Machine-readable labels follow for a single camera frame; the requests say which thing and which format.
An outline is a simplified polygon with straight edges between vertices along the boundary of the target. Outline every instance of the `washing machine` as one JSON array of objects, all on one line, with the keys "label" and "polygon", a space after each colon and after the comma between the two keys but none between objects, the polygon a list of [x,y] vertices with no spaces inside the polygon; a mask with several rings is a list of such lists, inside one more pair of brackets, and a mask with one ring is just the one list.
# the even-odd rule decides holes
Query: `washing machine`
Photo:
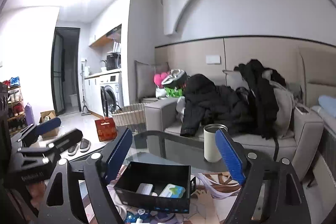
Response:
[{"label": "washing machine", "polygon": [[99,80],[104,117],[111,117],[116,109],[124,106],[121,73],[102,75]]}]

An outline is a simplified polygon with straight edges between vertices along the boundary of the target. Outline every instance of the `doorway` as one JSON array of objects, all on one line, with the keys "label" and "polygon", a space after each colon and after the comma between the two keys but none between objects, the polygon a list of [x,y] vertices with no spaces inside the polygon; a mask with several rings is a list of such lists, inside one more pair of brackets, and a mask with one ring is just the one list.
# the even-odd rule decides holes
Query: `doorway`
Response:
[{"label": "doorway", "polygon": [[55,28],[51,53],[51,89],[56,116],[81,111],[78,87],[79,32],[79,28]]}]

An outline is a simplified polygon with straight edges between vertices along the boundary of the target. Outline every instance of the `red bag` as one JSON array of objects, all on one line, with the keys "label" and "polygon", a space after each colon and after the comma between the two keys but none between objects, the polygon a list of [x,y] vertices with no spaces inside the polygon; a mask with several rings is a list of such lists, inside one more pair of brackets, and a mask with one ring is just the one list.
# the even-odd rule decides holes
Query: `red bag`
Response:
[{"label": "red bag", "polygon": [[99,141],[114,140],[117,135],[116,124],[113,118],[102,118],[95,120]]}]

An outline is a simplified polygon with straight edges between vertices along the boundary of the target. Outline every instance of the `wooden baseboard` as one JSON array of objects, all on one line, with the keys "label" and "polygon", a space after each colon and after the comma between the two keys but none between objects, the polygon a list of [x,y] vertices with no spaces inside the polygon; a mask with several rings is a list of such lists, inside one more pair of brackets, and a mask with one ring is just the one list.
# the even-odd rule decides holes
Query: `wooden baseboard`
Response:
[{"label": "wooden baseboard", "polygon": [[91,111],[91,110],[89,110],[89,112],[90,112],[92,115],[94,115],[94,116],[96,116],[96,117],[98,117],[98,118],[100,118],[100,119],[103,119],[103,116],[102,116],[102,115],[99,115],[99,114],[97,114],[96,112],[93,112],[93,111]]}]

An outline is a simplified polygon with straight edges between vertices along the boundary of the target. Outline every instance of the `open black box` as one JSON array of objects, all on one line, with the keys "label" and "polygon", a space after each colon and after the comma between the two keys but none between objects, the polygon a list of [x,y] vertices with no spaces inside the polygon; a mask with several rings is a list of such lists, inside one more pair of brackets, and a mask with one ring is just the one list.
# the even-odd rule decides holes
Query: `open black box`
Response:
[{"label": "open black box", "polygon": [[[185,188],[182,198],[163,198],[136,193],[140,183],[153,185],[152,192],[160,193],[167,184]],[[123,204],[151,211],[189,213],[190,194],[196,190],[196,178],[190,181],[190,165],[161,165],[132,161],[115,185]]]}]

